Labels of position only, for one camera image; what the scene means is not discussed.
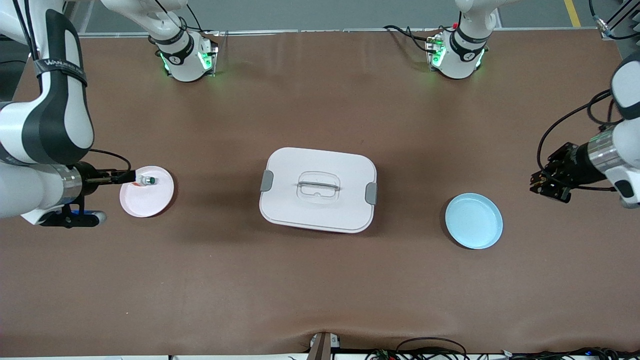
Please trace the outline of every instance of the yellow floor line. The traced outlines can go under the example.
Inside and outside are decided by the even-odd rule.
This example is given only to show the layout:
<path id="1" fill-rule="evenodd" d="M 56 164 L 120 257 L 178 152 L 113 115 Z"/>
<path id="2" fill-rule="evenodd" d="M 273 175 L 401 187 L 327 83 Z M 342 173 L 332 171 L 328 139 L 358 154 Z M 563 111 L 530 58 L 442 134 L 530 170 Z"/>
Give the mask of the yellow floor line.
<path id="1" fill-rule="evenodd" d="M 578 18 L 578 13 L 575 12 L 575 6 L 573 5 L 573 0 L 564 0 L 564 5 L 566 6 L 566 12 L 569 13 L 569 19 L 571 19 L 571 25 L 574 28 L 581 27 L 580 19 Z"/>

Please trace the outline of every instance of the wire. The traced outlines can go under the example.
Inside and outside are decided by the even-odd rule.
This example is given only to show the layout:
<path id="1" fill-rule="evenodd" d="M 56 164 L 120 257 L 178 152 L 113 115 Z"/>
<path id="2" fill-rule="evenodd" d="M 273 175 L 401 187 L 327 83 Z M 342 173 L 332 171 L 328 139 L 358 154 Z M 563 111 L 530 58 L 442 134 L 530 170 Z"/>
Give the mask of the wire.
<path id="1" fill-rule="evenodd" d="M 122 160 L 122 161 L 127 163 L 127 170 L 123 174 L 120 174 L 120 175 L 116 176 L 113 181 L 120 180 L 121 178 L 125 177 L 126 175 L 129 175 L 129 173 L 131 172 L 131 162 L 129 160 L 127 160 L 127 158 L 125 158 L 124 156 L 121 156 L 121 155 L 115 154 L 114 152 L 106 151 L 106 150 L 89 149 L 89 151 L 99 152 L 100 154 L 113 156 L 114 158 L 118 158 L 118 159 L 120 159 L 120 160 Z"/>
<path id="2" fill-rule="evenodd" d="M 198 24 L 198 30 L 203 31 L 202 27 L 200 26 L 200 21 L 198 21 L 198 17 L 196 16 L 196 14 L 193 13 L 193 10 L 191 9 L 189 3 L 187 3 L 187 9 L 189 9 L 191 16 L 193 16 L 193 20 L 196 20 L 196 24 Z"/>
<path id="3" fill-rule="evenodd" d="M 22 17 L 22 10 L 20 9 L 20 4 L 18 0 L 13 0 L 13 7 L 15 8 L 15 14 L 18 16 L 18 22 L 20 22 L 20 27 L 22 28 L 22 34 L 24 35 L 24 40 L 29 47 L 29 51 L 33 54 L 33 48 L 31 45 L 31 36 L 29 35 L 29 31 L 27 30 L 27 26 L 24 23 L 24 18 Z"/>
<path id="4" fill-rule="evenodd" d="M 540 168 L 540 170 L 543 172 L 543 174 L 545 176 L 547 176 L 548 178 L 552 179 L 553 181 L 559 183 L 560 185 L 569 187 L 569 188 L 576 188 L 576 189 L 581 189 L 581 190 L 592 190 L 592 191 L 597 191 L 597 192 L 614 192 L 616 191 L 615 188 L 610 187 L 610 188 L 599 188 L 599 187 L 593 187 L 593 186 L 571 186 L 569 184 L 566 184 L 563 181 L 560 181 L 556 178 L 554 178 L 553 176 L 551 176 L 551 174 L 547 173 L 547 171 L 545 170 L 545 167 L 542 166 L 542 161 L 540 160 L 541 158 L 541 153 L 542 153 L 542 146 L 545 143 L 545 140 L 547 139 L 547 137 L 549 136 L 549 134 L 551 133 L 551 131 L 553 131 L 553 129 L 555 129 L 558 125 L 560 125 L 563 121 L 565 121 L 566 119 L 572 117 L 573 115 L 579 113 L 580 111 L 589 108 L 591 105 L 593 105 L 596 102 L 599 102 L 603 99 L 606 99 L 606 97 L 597 100 L 595 102 L 593 102 L 593 99 L 591 99 L 591 101 L 587 102 L 586 104 L 580 106 L 577 109 L 572 110 L 571 112 L 569 112 L 568 114 L 566 114 L 565 116 L 561 117 L 560 119 L 558 119 L 555 123 L 553 123 L 546 131 L 545 133 L 542 135 L 542 137 L 540 138 L 540 143 L 538 143 L 538 150 L 536 151 L 536 161 L 538 162 L 538 167 Z"/>
<path id="5" fill-rule="evenodd" d="M 629 34 L 629 35 L 625 35 L 624 37 L 616 37 L 616 36 L 610 35 L 609 38 L 613 39 L 613 40 L 626 40 L 628 38 L 633 38 L 633 37 L 636 37 L 636 36 L 639 36 L 639 35 L 640 35 L 640 33 Z"/>
<path id="6" fill-rule="evenodd" d="M 468 359 L 467 350 L 461 343 L 458 343 L 457 341 L 445 339 L 445 338 L 437 338 L 435 336 L 425 336 L 423 338 L 412 338 L 412 339 L 404 340 L 400 344 L 398 344 L 398 346 L 396 346 L 396 351 L 398 351 L 400 349 L 400 347 L 402 345 L 406 344 L 406 343 L 411 343 L 413 341 L 422 341 L 422 340 L 436 340 L 436 341 L 444 341 L 444 342 L 447 342 L 447 343 L 455 344 L 455 345 L 459 346 L 462 349 L 463 354 L 465 356 L 465 359 Z"/>
<path id="7" fill-rule="evenodd" d="M 513 360 L 563 360 L 565 358 L 574 359 L 573 356 L 594 356 L 598 360 L 631 360 L 640 356 L 640 352 L 617 352 L 610 348 L 585 347 L 569 352 L 538 352 L 533 354 L 513 354 Z"/>
<path id="8" fill-rule="evenodd" d="M 620 8 L 618 8 L 618 10 L 617 10 L 617 11 L 616 11 L 612 16 L 611 16 L 611 18 L 607 21 L 607 24 L 608 24 L 608 23 L 610 23 L 610 22 L 613 20 L 613 18 L 615 18 L 616 16 L 618 16 L 618 14 L 619 14 L 619 13 L 621 13 L 621 12 L 622 12 L 622 10 L 624 10 L 624 8 L 626 8 L 626 7 L 627 7 L 627 5 L 629 5 L 630 3 L 631 3 L 630 1 L 627 1 L 623 6 L 621 6 Z M 631 13 L 632 13 L 636 8 L 637 8 L 638 4 L 640 4 L 640 3 L 636 3 L 636 4 L 631 8 L 631 10 L 627 11 L 627 13 L 626 13 L 624 16 L 621 16 L 621 17 L 618 19 L 618 21 L 617 21 L 615 24 L 613 24 L 613 25 L 609 28 L 609 30 L 613 30 L 613 28 L 615 28 L 615 27 L 616 27 L 616 26 L 617 26 L 617 25 L 618 25 L 618 24 L 619 24 L 623 19 L 626 19 L 626 18 L 629 16 L 629 14 L 631 14 Z M 592 16 L 592 17 L 596 18 L 596 11 L 595 11 L 595 10 L 594 10 L 594 8 L 593 8 L 593 0 L 589 0 L 589 12 L 591 12 L 591 16 Z M 626 39 L 628 39 L 628 38 L 633 38 L 633 37 L 636 37 L 636 36 L 638 36 L 638 35 L 640 35 L 640 33 L 633 33 L 633 34 L 625 35 L 625 36 L 623 36 L 623 37 L 617 37 L 617 36 L 615 36 L 615 35 L 605 35 L 605 36 L 606 36 L 606 37 L 608 37 L 608 38 L 610 38 L 610 39 L 612 39 L 612 40 L 626 40 Z"/>
<path id="9" fill-rule="evenodd" d="M 417 39 L 415 38 L 415 36 L 413 35 L 413 33 L 411 32 L 411 28 L 409 28 L 408 26 L 406 27 L 407 32 L 409 32 L 409 35 L 411 36 L 411 39 L 413 40 L 413 43 L 418 47 L 418 49 L 424 51 L 425 53 L 429 53 L 429 54 L 435 54 L 436 51 L 435 50 L 431 50 L 431 49 L 426 49 L 422 46 L 420 46 L 420 44 L 418 44 Z"/>
<path id="10" fill-rule="evenodd" d="M 413 32 L 411 31 L 411 28 L 410 28 L 410 27 L 408 27 L 408 26 L 406 27 L 406 31 L 402 30 L 401 28 L 398 28 L 398 27 L 397 27 L 397 26 L 395 26 L 395 25 L 387 25 L 387 26 L 384 26 L 384 27 L 383 27 L 383 29 L 387 29 L 387 30 L 389 30 L 389 29 L 398 30 L 398 31 L 400 32 L 400 34 L 402 34 L 402 35 L 404 35 L 404 36 L 406 36 L 406 37 L 410 37 L 410 38 L 413 40 L 413 43 L 418 47 L 418 49 L 420 49 L 420 50 L 422 50 L 422 51 L 424 51 L 424 52 L 426 52 L 426 53 L 429 53 L 429 54 L 435 54 L 435 53 L 436 53 L 436 52 L 435 52 L 435 50 L 426 49 L 425 47 L 422 47 L 422 46 L 418 43 L 418 40 L 420 40 L 420 41 L 428 41 L 428 39 L 427 39 L 427 38 L 424 38 L 424 37 L 417 37 L 417 36 L 415 36 L 415 35 L 413 34 Z"/>
<path id="11" fill-rule="evenodd" d="M 156 4 L 158 4 L 158 6 L 160 6 L 160 9 L 162 9 L 162 11 L 164 11 L 164 13 L 166 14 L 166 16 L 180 29 L 180 30 L 185 30 L 184 28 L 186 28 L 186 24 L 184 25 L 184 28 L 181 25 L 178 25 L 178 23 L 173 19 L 173 17 L 169 16 L 169 12 L 166 11 L 166 9 L 164 8 L 164 6 L 162 6 L 162 4 L 160 3 L 159 0 L 156 0 Z"/>
<path id="12" fill-rule="evenodd" d="M 8 63 L 23 63 L 26 64 L 27 62 L 24 60 L 9 60 L 9 61 L 0 61 L 0 65 L 1 64 L 8 64 Z"/>
<path id="13" fill-rule="evenodd" d="M 460 22 L 461 21 L 462 21 L 462 12 L 458 12 L 458 23 L 457 23 L 457 26 L 460 26 Z M 442 29 L 442 30 L 444 30 L 444 31 L 446 31 L 448 33 L 455 33 L 456 29 L 457 29 L 457 26 L 456 26 L 456 28 L 451 28 L 451 30 L 450 30 L 449 28 L 445 28 L 444 26 L 440 25 L 438 27 L 438 29 Z"/>
<path id="14" fill-rule="evenodd" d="M 400 32 L 400 34 L 406 36 L 406 37 L 412 37 L 411 34 L 409 34 L 408 32 L 406 32 L 405 30 L 402 30 L 401 28 L 398 28 L 395 25 L 387 25 L 387 26 L 383 26 L 383 29 L 394 29 L 397 30 L 398 32 Z M 413 36 L 413 38 L 415 38 L 416 40 L 421 40 L 421 41 L 427 41 L 427 38 L 423 38 L 423 37 L 417 37 L 417 36 Z"/>
<path id="15" fill-rule="evenodd" d="M 629 15 L 630 15 L 630 14 L 631 14 L 631 13 L 632 13 L 636 8 L 637 8 L 637 7 L 638 7 L 638 5 L 639 5 L 639 4 L 640 4 L 640 3 L 636 3 L 636 4 L 631 8 L 631 10 L 627 11 L 627 13 L 626 13 L 624 16 L 621 16 L 621 17 L 618 19 L 618 21 L 617 21 L 615 24 L 613 24 L 613 25 L 611 26 L 611 30 L 613 30 L 613 28 L 615 28 L 619 23 L 621 23 L 621 22 L 622 22 L 622 20 L 626 19 L 626 18 L 627 18 L 627 17 L 628 17 L 628 16 L 629 16 Z"/>
<path id="16" fill-rule="evenodd" d="M 589 116 L 589 119 L 591 119 L 593 122 L 595 122 L 598 125 L 613 126 L 624 121 L 624 119 L 620 119 L 616 122 L 611 122 L 611 116 L 613 113 L 613 105 L 614 105 L 613 99 L 611 99 L 611 102 L 609 102 L 609 109 L 607 111 L 607 121 L 598 120 L 593 115 L 593 112 L 591 111 L 592 105 L 608 98 L 609 96 L 611 96 L 611 89 L 607 89 L 602 92 L 599 92 L 594 97 L 591 98 L 591 101 L 589 101 L 589 106 L 587 106 L 587 116 Z"/>
<path id="17" fill-rule="evenodd" d="M 27 18 L 27 27 L 29 29 L 29 34 L 31 36 L 31 56 L 34 60 L 37 60 L 40 58 L 40 55 L 38 54 L 36 35 L 33 32 L 33 24 L 31 23 L 31 10 L 29 10 L 29 0 L 24 0 L 24 12 Z"/>

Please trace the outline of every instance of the silver cylinder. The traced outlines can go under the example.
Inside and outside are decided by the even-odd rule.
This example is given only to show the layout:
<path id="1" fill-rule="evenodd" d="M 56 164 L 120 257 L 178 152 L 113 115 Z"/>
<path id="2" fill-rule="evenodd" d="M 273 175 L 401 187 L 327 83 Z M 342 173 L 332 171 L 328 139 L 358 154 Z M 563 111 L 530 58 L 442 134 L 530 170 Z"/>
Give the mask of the silver cylinder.
<path id="1" fill-rule="evenodd" d="M 62 182 L 62 196 L 56 205 L 72 202 L 80 195 L 82 190 L 82 177 L 76 168 L 68 168 L 65 165 L 51 165 L 60 175 Z"/>
<path id="2" fill-rule="evenodd" d="M 603 131 L 589 140 L 587 152 L 591 164 L 603 174 L 610 168 L 626 165 L 613 144 L 613 128 Z"/>

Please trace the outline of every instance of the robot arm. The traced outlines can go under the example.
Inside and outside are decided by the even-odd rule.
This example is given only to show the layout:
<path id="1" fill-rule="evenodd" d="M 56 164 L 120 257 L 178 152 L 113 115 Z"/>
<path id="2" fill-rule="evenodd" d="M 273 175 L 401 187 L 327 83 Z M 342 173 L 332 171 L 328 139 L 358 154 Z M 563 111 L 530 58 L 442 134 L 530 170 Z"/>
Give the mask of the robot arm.
<path id="1" fill-rule="evenodd" d="M 22 215 L 32 224 L 96 226 L 101 211 L 84 212 L 84 196 L 100 184 L 124 183 L 134 172 L 95 170 L 79 161 L 93 144 L 86 77 L 76 30 L 63 1 L 33 1 L 28 16 L 0 0 L 0 32 L 29 43 L 19 17 L 33 24 L 41 94 L 29 102 L 0 102 L 0 218 Z M 77 204 L 73 213 L 69 204 Z"/>
<path id="2" fill-rule="evenodd" d="M 187 0 L 102 0 L 102 4 L 149 32 L 165 69 L 176 80 L 195 81 L 215 71 L 218 45 L 188 31 L 186 23 L 172 12 L 185 7 Z"/>
<path id="3" fill-rule="evenodd" d="M 431 66 L 445 76 L 463 79 L 480 66 L 484 46 L 497 23 L 496 9 L 519 0 L 456 0 L 460 23 L 454 31 L 443 31 L 430 48 Z"/>
<path id="4" fill-rule="evenodd" d="M 11 1 L 2 3 L 4 9 L 13 9 Z M 20 166 L 70 165 L 93 144 L 80 43 L 73 25 L 61 13 L 63 1 L 32 3 L 31 20 L 41 57 L 35 61 L 41 94 L 29 102 L 0 102 L 0 161 Z M 17 16 L 2 25 L 19 24 Z M 17 40 L 26 42 L 24 37 Z"/>
<path id="5" fill-rule="evenodd" d="M 613 99 L 625 119 L 580 146 L 566 143 L 544 170 L 532 175 L 531 191 L 569 202 L 571 189 L 604 179 L 626 208 L 640 205 L 640 51 L 622 61 L 611 80 Z"/>

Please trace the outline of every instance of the black strap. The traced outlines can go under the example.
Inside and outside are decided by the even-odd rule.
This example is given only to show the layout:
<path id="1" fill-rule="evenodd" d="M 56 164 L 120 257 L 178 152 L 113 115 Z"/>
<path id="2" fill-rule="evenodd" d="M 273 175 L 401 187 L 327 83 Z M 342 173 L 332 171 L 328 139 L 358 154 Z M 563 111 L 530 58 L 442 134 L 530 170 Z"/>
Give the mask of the black strap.
<path id="1" fill-rule="evenodd" d="M 84 70 L 67 60 L 56 58 L 40 59 L 34 61 L 33 65 L 36 68 L 36 76 L 40 76 L 43 72 L 62 71 L 65 75 L 76 78 L 86 86 L 86 74 L 84 73 Z"/>
<path id="2" fill-rule="evenodd" d="M 456 33 L 458 35 L 460 35 L 460 37 L 462 38 L 462 40 L 466 41 L 466 42 L 470 42 L 471 44 L 482 44 L 483 42 L 487 41 L 489 39 L 489 37 L 484 37 L 484 38 L 472 38 L 469 35 L 465 34 L 464 32 L 462 32 L 462 29 L 458 26 L 458 28 L 456 28 Z"/>
<path id="3" fill-rule="evenodd" d="M 187 22 L 182 17 L 180 18 L 180 24 L 182 25 L 180 27 L 180 31 L 178 31 L 178 33 L 174 37 L 166 40 L 158 40 L 156 38 L 152 38 L 151 35 L 149 35 L 149 42 L 153 40 L 152 44 L 154 45 L 171 45 L 178 42 L 180 38 L 182 38 L 182 34 L 184 34 L 184 31 L 187 29 Z"/>
<path id="4" fill-rule="evenodd" d="M 451 36 L 449 37 L 449 43 L 451 45 L 451 50 L 453 50 L 454 53 L 458 54 L 458 56 L 460 57 L 460 60 L 464 61 L 465 63 L 474 61 L 475 58 L 478 55 L 480 55 L 480 53 L 484 49 L 484 46 L 479 47 L 478 49 L 475 49 L 475 50 L 470 50 L 463 47 L 456 40 L 455 34 L 451 34 Z"/>
<path id="5" fill-rule="evenodd" d="M 195 45 L 195 41 L 193 40 L 193 37 L 191 36 L 191 34 L 188 33 L 188 35 L 189 35 L 189 42 L 187 43 L 187 46 L 185 46 L 182 50 L 178 51 L 177 53 L 166 53 L 164 51 L 161 51 L 166 61 L 174 65 L 182 65 L 184 63 L 184 59 L 186 59 L 187 56 L 189 56 L 191 52 L 193 52 L 193 48 Z"/>

